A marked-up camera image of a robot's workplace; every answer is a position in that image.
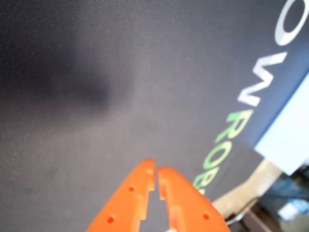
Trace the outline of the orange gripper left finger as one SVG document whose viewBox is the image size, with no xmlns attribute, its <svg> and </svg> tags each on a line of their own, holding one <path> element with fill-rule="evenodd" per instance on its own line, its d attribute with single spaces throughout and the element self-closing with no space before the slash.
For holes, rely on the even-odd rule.
<svg viewBox="0 0 309 232">
<path fill-rule="evenodd" d="M 87 232 L 138 232 L 146 219 L 149 192 L 155 189 L 155 160 L 146 159 L 126 177 Z"/>
</svg>

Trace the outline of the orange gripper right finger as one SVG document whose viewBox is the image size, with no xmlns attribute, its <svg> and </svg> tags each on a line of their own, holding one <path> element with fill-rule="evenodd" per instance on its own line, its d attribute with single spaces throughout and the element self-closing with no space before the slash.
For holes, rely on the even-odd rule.
<svg viewBox="0 0 309 232">
<path fill-rule="evenodd" d="M 222 215 L 178 171 L 158 168 L 160 199 L 167 204 L 169 227 L 178 232 L 228 232 Z"/>
</svg>

